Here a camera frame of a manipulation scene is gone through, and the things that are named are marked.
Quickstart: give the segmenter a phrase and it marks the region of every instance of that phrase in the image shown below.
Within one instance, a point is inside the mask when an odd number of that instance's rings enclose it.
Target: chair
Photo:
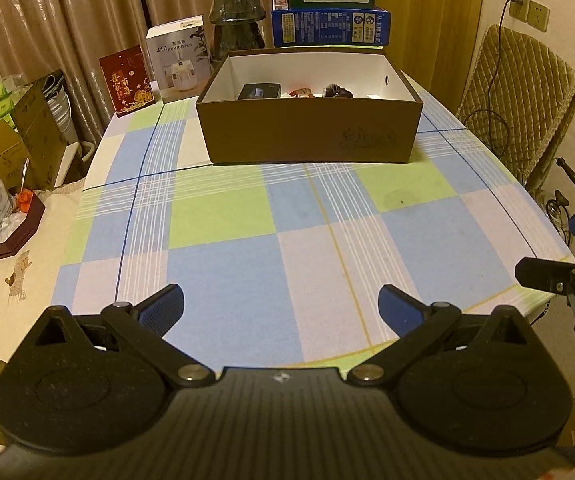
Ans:
[[[543,184],[574,114],[575,70],[544,44],[509,28],[501,31],[501,44],[490,135],[485,108],[499,55],[499,25],[485,33],[456,116],[532,192]]]

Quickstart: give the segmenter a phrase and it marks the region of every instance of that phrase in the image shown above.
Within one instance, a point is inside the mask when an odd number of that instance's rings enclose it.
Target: checkered tablecloth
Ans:
[[[113,119],[86,179],[53,303],[92,314],[179,283],[165,336],[201,362],[337,365],[396,339],[393,283],[472,313],[549,299],[523,256],[573,261],[536,203],[450,112],[424,111],[410,164],[212,166],[195,100]]]

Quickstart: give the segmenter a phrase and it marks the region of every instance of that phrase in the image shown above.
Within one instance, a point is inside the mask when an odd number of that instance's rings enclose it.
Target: barcode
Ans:
[[[283,43],[296,43],[294,14],[291,12],[283,14],[281,25],[283,26]]]

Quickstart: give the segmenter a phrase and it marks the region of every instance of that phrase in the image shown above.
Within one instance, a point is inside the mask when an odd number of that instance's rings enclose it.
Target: blue square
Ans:
[[[63,305],[70,309],[72,308],[80,269],[81,264],[69,264],[59,268],[56,285],[52,292],[53,305]]]
[[[170,213],[176,176],[174,173],[139,179],[124,254],[165,251],[170,239]]]
[[[125,134],[105,180],[107,184],[136,178],[139,175],[152,134],[154,126]]]
[[[167,272],[185,295],[168,343],[216,370],[303,361],[277,235],[170,250]]]
[[[487,189],[483,179],[456,152],[432,158],[432,163],[458,194]]]
[[[459,121],[452,112],[448,111],[434,96],[423,96],[425,105],[423,106],[423,115],[432,123],[437,130],[464,130],[465,126]]]
[[[85,245],[84,262],[120,258],[135,188],[136,180],[103,187]]]
[[[378,214],[352,164],[317,162],[306,166],[330,223]]]
[[[424,303],[449,301],[466,309],[514,284],[459,197],[381,216]]]
[[[421,114],[421,121],[419,121],[419,127],[417,129],[417,133],[424,134],[427,132],[436,132],[437,129],[434,127],[434,124],[429,122],[429,119],[424,115]]]
[[[535,202],[535,200],[533,200],[532,197],[528,195],[528,193],[525,191],[525,188],[523,188],[523,186],[521,186],[518,182],[514,184],[514,187],[517,189],[517,193],[524,195],[525,202],[529,204],[530,208],[532,208],[532,210],[536,213],[536,216],[538,216],[539,220],[541,221],[541,224],[545,227],[545,230],[549,232],[552,240],[557,245],[558,250],[561,252],[561,254],[569,254],[570,248],[567,245],[565,245],[565,242],[561,238],[561,235],[558,234],[552,223],[549,221],[548,217],[545,215],[545,213],[539,207],[539,205]]]
[[[181,120],[156,126],[141,175],[176,169],[185,123]]]
[[[325,225],[312,184],[301,164],[262,167],[277,232]]]
[[[472,171],[484,181],[485,186],[489,189],[495,187],[507,186],[507,184],[515,184],[517,181],[501,168],[501,163],[494,161],[491,153],[486,151],[480,152],[461,152],[462,157],[468,162]]]

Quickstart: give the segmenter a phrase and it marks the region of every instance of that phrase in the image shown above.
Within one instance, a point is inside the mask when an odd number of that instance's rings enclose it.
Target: wall outlet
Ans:
[[[527,12],[529,11],[529,0],[523,0],[522,4],[511,2],[509,4],[509,15],[521,22],[527,21]]]
[[[530,2],[527,22],[541,32],[547,31],[547,24],[550,22],[550,9],[536,2]]]

